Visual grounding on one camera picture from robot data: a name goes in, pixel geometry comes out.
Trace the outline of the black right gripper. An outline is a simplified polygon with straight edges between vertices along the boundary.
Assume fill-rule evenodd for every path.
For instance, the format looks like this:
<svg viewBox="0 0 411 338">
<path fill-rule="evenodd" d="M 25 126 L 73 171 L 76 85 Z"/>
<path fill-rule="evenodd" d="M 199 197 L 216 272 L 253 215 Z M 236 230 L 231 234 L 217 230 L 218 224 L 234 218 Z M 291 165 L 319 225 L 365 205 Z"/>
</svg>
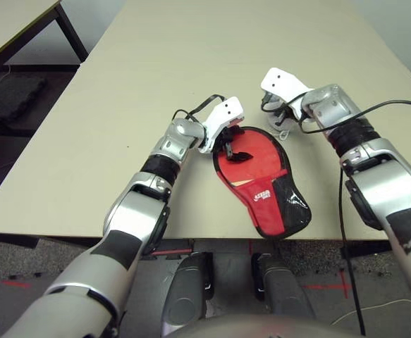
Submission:
<svg viewBox="0 0 411 338">
<path fill-rule="evenodd" d="M 275 94 L 265 92 L 261 103 L 262 112 L 269 120 L 285 120 L 290 117 L 290 108 Z"/>
</svg>

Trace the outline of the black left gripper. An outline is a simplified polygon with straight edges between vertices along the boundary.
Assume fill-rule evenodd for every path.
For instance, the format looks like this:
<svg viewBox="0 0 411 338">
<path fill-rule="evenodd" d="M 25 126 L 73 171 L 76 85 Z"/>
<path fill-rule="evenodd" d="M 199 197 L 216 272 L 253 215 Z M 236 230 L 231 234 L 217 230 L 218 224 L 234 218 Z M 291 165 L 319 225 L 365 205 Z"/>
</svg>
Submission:
<svg viewBox="0 0 411 338">
<path fill-rule="evenodd" d="M 243 133 L 244 130 L 240 126 L 223 128 L 214 142 L 214 154 L 223 151 L 227 155 L 227 160 L 234 163 L 242 163 L 253 158 L 253 155 L 247 152 L 233 153 L 231 142 Z"/>
</svg>

